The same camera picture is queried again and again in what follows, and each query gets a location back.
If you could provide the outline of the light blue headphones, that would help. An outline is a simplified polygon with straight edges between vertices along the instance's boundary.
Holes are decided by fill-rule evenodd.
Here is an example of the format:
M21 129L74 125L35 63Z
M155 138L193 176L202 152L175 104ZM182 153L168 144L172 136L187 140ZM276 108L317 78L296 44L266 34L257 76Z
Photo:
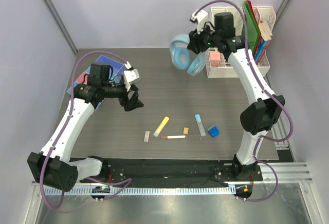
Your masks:
M169 51L172 64L179 70L186 70L191 76L199 74L206 64L206 55L201 52L191 61L187 47L178 47L177 44L187 46L190 43L187 34L179 34L170 42Z

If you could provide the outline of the pink cube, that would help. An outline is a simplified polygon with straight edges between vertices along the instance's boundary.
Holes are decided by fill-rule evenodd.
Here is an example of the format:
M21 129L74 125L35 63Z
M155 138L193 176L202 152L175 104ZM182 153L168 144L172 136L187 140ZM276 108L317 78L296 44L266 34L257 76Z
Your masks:
M221 65L221 53L216 51L209 52L209 61L211 67L220 67Z

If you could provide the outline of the blue pink drawer organizer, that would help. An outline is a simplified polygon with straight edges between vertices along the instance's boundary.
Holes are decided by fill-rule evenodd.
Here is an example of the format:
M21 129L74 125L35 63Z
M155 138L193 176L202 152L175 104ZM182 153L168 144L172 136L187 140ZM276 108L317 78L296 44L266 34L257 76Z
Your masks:
M115 82L114 78L118 73L108 60L109 58L106 61L96 60L68 89L67 92L70 94L68 112L70 115L78 105L77 101L91 104L94 109L97 109L106 98L117 98L124 110L129 110L129 92L124 84L123 75L120 76L120 82Z

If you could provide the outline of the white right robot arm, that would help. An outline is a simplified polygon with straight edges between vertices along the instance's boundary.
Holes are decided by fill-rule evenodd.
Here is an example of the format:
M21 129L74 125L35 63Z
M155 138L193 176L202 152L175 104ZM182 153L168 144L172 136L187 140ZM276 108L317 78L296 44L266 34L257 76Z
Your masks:
M196 29L189 33L188 49L201 53L210 47L217 48L243 85L249 106L240 115L244 134L241 146L233 157L232 174L237 180L247 180L256 171L258 146L276 124L285 99L277 96L266 84L252 57L248 41L235 32L233 14L217 13L214 18L214 23L210 23L204 10L191 15L190 20L196 24Z

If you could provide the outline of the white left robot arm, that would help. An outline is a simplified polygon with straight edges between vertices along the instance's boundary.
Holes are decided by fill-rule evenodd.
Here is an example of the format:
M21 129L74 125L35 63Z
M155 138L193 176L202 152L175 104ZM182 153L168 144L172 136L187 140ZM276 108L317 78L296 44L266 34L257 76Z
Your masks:
M73 146L86 121L104 99L118 99L125 111L143 107L138 99L140 79L137 69L126 64L119 82L110 79L111 65L93 63L82 83L71 91L67 111L55 132L39 153L31 153L27 159L36 182L68 192L76 182L93 177L98 182L109 178L106 159L89 156L70 161Z

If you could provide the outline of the white mesh file organizer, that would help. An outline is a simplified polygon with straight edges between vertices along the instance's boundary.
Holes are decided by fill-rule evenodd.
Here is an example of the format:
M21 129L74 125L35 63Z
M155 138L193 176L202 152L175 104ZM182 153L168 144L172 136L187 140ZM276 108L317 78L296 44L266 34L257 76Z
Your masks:
M273 30L273 27L276 22L276 13L273 6L255 6L253 8L255 16L259 17L261 21L267 21L269 28ZM243 21L239 12L233 7L218 7L213 6L209 11L209 20L214 23L214 15L220 12L231 12L234 17L234 27L236 28L236 35L241 35L243 31ZM206 73L208 78L237 78L235 70L230 66L227 61L221 60L221 63L218 67L212 67L209 60L210 52L218 52L216 48L209 48L206 51ZM260 58L257 62L257 66L262 76L266 76L267 72L270 69L270 64L267 58L266 53Z

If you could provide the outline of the beige speckled eraser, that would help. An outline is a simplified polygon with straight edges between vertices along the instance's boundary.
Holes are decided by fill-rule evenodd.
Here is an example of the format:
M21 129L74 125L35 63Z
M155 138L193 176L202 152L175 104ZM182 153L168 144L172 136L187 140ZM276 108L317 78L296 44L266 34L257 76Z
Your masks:
M150 137L150 131L145 131L144 133L144 142L148 142L149 141L149 137Z

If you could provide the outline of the yellow highlighter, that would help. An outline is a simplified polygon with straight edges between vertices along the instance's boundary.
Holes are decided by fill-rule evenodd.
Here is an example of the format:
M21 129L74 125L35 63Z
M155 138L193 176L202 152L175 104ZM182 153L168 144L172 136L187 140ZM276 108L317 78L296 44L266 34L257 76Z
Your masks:
M163 128L166 126L166 124L169 121L169 117L164 117L163 120L161 121L161 123L159 124L159 126L156 128L156 130L153 133L153 136L158 137L159 134L161 133L161 131L163 130Z

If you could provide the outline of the white brown-capped pen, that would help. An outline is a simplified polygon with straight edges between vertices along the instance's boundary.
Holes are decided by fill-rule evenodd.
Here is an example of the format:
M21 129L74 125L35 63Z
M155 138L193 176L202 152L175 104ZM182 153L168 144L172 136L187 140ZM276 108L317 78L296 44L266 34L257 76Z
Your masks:
M161 136L161 139L184 139L186 135Z

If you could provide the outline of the small orange eraser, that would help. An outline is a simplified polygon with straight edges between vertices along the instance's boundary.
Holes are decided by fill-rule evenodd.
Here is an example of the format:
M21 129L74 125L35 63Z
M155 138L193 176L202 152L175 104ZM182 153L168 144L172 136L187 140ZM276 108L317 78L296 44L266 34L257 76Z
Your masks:
M188 133L189 133L189 128L185 127L184 130L183 130L183 134L187 135Z

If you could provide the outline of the green folder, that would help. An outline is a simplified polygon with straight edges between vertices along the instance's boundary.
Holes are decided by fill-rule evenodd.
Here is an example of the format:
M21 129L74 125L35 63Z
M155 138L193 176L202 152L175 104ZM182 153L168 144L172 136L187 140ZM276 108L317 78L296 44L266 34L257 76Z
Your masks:
M246 0L242 6L243 14L244 14L244 25L242 29L242 35L245 35L245 28L247 28L248 33L248 45L253 53L253 57L258 53L258 46L260 42L260 29L258 23L255 19L254 12L252 10L251 1Z

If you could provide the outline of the blue capped highlighter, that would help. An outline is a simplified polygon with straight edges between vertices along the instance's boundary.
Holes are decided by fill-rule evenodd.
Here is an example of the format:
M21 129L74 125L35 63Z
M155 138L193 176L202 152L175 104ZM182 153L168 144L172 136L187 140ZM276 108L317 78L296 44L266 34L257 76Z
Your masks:
M200 135L202 137L204 137L206 135L206 132L205 132L205 129L204 129L204 126L203 126L203 123L202 123L202 119L201 119L200 114L196 114L195 115L195 120L196 120L198 129L199 129Z

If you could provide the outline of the red folder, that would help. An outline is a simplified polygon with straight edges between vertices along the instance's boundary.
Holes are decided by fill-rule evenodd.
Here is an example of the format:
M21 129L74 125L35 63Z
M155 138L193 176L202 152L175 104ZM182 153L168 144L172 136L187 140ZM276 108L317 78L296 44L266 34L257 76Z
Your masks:
M250 0L247 0L247 4L249 7L249 14L250 14L250 21L251 25L248 26L248 43L250 46L250 49L252 50L253 57L255 56L255 51L257 48L257 45L260 40L260 29L259 29L259 23L261 19L261 15L259 13L259 10L257 7L253 7Z

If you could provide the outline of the books in organizer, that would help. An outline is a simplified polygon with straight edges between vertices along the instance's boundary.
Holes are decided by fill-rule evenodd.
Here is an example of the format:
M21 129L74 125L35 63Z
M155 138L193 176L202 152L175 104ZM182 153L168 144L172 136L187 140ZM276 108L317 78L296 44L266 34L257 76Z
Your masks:
M272 39L272 31L269 27L269 24L265 20L261 20L259 23L259 29L260 29L260 40L257 45L256 51L255 51L255 56L254 60L255 63L258 64L261 58L263 57L267 46L271 42Z

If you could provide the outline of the blue pencil sharpener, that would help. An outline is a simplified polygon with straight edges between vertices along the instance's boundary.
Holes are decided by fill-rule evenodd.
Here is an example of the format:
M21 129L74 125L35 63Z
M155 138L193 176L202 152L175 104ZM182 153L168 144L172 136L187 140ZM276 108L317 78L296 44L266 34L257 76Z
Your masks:
M209 127L209 128L207 129L207 132L208 132L208 134L209 134L212 138L216 138L216 137L218 137L219 134L220 134L219 129L218 129L217 126L215 126L215 125Z

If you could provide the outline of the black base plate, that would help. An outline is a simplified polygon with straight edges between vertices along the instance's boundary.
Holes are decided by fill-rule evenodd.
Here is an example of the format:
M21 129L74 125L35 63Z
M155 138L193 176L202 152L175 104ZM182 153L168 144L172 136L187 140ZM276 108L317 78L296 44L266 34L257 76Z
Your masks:
M100 175L102 182L120 182L132 179L131 187L191 188L219 186L225 182L260 182L263 180L259 165L243 170L233 160L188 159L110 159Z

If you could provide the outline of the aluminium rail frame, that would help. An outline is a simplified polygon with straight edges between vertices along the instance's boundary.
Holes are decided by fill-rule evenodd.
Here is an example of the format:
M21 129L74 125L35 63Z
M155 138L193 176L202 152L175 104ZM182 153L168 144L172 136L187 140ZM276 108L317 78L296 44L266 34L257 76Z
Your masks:
M83 126L70 161L89 156L103 159L233 160L244 134L240 115L249 106L239 79L220 80L202 76L193 79L176 74L161 77L153 74L135 85L144 107L125 111L118 99L104 99ZM196 114L201 116L206 132L204 137L200 135ZM170 118L168 123L158 137L153 136L164 117ZM207 132L213 125L220 131L216 138ZM161 136L184 135L185 127L189 128L186 138L161 139ZM147 130L150 137L148 142L144 142ZM191 188L222 188L231 184L250 186L267 182L280 184L310 179L304 163L268 163L257 155L255 159L263 176L260 182L234 181L219 186ZM131 187L131 178L114 183L102 182L93 176L82 180L141 188Z

